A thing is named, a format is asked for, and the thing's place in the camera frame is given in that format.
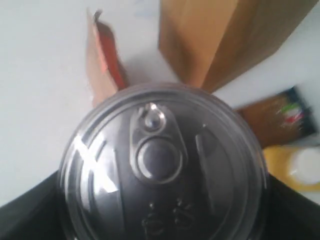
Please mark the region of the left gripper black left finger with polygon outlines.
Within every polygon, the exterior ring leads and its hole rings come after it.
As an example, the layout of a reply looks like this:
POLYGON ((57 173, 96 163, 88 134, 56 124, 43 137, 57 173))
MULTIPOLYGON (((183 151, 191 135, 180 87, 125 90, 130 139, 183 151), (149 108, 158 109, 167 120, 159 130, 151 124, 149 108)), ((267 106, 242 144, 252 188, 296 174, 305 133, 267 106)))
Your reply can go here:
POLYGON ((54 172, 0 208, 2 240, 74 240, 75 231, 54 172))

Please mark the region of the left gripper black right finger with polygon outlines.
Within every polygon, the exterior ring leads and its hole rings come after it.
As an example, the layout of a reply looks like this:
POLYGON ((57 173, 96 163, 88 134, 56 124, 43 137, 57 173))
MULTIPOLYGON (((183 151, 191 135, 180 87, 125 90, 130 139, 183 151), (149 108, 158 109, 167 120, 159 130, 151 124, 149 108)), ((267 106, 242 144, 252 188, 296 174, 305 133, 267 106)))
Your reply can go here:
POLYGON ((259 202, 252 229, 253 240, 318 240, 320 205, 273 176, 252 181, 259 202))

